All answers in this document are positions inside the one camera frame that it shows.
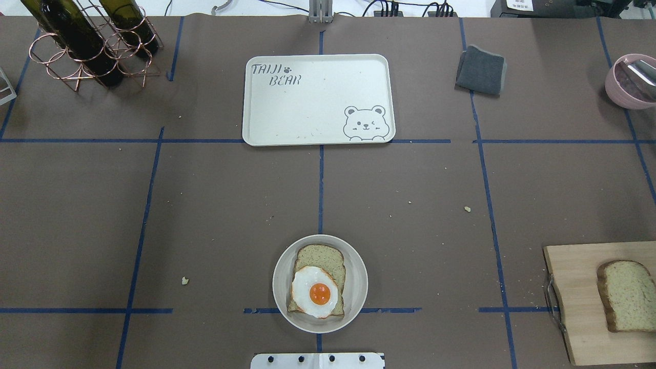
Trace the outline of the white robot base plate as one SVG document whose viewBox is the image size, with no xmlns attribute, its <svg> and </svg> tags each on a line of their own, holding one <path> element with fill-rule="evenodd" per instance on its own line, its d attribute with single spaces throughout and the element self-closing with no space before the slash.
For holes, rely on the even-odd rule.
<svg viewBox="0 0 656 369">
<path fill-rule="evenodd" d="M 383 353 L 261 353 L 251 368 L 385 368 Z"/>
</svg>

